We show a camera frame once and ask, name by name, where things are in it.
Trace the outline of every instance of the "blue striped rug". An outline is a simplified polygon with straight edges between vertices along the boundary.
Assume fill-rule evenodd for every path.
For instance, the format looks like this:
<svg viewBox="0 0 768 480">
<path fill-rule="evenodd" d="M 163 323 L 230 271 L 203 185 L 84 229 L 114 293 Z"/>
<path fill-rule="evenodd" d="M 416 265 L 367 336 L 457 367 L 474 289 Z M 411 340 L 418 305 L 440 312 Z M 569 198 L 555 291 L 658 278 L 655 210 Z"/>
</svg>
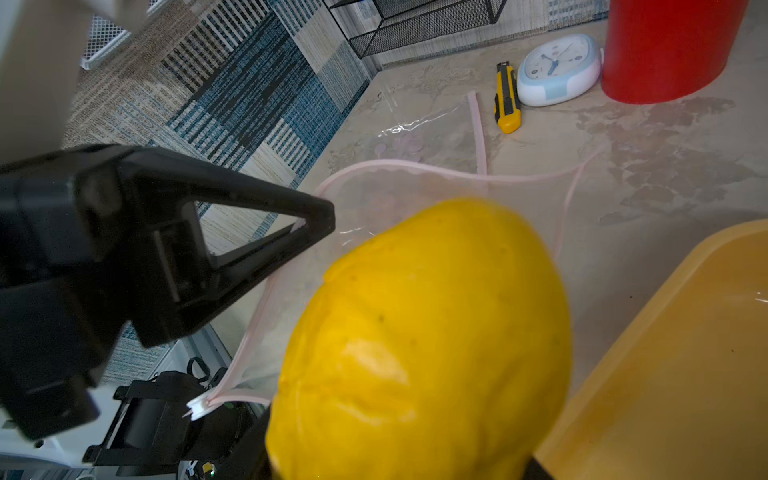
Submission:
<svg viewBox="0 0 768 480">
<path fill-rule="evenodd" d="M 369 84 L 322 0 L 177 0 L 83 71 L 65 146 L 161 146 L 298 187 Z M 214 253 L 275 215 L 198 205 Z"/>
</svg>

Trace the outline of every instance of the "red container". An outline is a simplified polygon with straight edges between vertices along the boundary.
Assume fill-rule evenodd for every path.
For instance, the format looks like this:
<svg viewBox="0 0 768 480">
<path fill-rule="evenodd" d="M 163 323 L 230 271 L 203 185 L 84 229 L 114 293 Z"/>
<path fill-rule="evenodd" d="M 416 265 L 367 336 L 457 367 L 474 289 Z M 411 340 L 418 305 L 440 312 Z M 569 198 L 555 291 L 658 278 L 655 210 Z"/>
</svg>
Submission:
<svg viewBox="0 0 768 480">
<path fill-rule="evenodd" d="M 683 97 L 717 78 L 749 0 L 611 0 L 603 91 L 628 104 Z"/>
</svg>

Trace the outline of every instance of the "plastic zipper bag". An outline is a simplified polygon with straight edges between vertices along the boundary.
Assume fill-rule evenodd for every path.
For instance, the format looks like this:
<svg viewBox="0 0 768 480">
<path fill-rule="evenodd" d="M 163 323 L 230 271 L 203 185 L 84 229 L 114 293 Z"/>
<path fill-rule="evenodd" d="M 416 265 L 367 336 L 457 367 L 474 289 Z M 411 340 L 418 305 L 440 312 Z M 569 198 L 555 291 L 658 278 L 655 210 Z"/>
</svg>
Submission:
<svg viewBox="0 0 768 480">
<path fill-rule="evenodd" d="M 450 108 L 401 121 L 363 141 L 361 160 L 400 158 L 469 174 L 487 174 L 480 109 L 474 91 Z"/>
<path fill-rule="evenodd" d="M 484 167 L 479 113 L 472 120 L 477 165 Z M 293 328 L 325 271 L 362 242 L 427 207 L 455 197 L 490 198 L 524 216 L 557 258 L 568 205 L 596 155 L 567 170 L 528 176 L 473 174 L 396 159 L 365 161 L 335 173 L 314 194 L 333 202 L 336 231 L 267 279 L 227 374 L 216 388 L 188 403 L 192 418 L 225 402 L 269 404 Z"/>
</svg>

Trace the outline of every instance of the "clock hand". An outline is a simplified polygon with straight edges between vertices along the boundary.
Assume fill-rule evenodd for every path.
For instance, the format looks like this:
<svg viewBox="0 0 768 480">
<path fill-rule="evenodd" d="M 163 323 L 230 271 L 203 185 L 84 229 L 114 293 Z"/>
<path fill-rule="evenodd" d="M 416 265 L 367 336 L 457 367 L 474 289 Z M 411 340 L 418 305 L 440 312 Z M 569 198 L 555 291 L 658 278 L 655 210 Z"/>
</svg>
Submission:
<svg viewBox="0 0 768 480">
<path fill-rule="evenodd" d="M 562 57 L 562 56 L 563 56 L 563 54 L 564 54 L 566 51 L 568 51 L 568 49 L 569 49 L 570 47 L 572 47 L 572 46 L 573 46 L 573 44 L 574 44 L 574 42 L 571 42 L 571 44 L 570 44 L 568 47 L 565 47 L 565 50 L 563 50 L 563 51 L 561 51 L 561 52 L 560 52 L 560 55 L 558 55 L 558 58 Z"/>
</svg>

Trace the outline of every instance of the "yellow plastic tray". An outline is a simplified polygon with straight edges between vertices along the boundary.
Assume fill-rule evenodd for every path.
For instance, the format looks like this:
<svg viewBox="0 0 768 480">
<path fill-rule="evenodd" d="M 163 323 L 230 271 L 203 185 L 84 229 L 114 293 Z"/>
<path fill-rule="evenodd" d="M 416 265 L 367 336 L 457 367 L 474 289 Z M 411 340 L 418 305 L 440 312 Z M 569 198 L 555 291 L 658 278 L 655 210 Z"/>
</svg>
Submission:
<svg viewBox="0 0 768 480">
<path fill-rule="evenodd" d="M 768 220 L 688 255 L 536 456 L 557 480 L 768 478 Z"/>
</svg>

